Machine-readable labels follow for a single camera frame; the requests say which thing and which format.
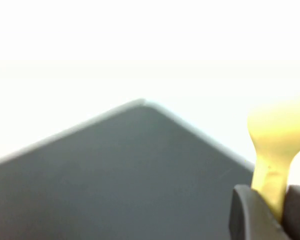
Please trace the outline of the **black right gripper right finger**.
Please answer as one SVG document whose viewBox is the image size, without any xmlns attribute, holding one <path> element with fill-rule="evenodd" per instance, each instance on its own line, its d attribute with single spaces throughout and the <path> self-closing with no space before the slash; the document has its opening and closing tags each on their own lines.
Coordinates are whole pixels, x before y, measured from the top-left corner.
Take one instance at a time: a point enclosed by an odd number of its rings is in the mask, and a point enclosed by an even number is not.
<svg viewBox="0 0 300 240">
<path fill-rule="evenodd" d="M 292 240 L 300 240 L 300 185 L 290 185 L 287 190 L 282 225 Z"/>
</svg>

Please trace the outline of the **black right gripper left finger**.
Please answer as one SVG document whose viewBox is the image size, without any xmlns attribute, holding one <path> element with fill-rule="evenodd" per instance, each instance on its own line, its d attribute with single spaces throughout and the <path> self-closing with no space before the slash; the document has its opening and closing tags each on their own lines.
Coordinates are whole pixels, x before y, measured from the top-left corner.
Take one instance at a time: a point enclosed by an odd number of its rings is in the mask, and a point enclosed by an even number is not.
<svg viewBox="0 0 300 240">
<path fill-rule="evenodd" d="M 233 188 L 228 227 L 231 240 L 287 238 L 283 227 L 259 193 L 242 184 L 237 184 Z"/>
</svg>

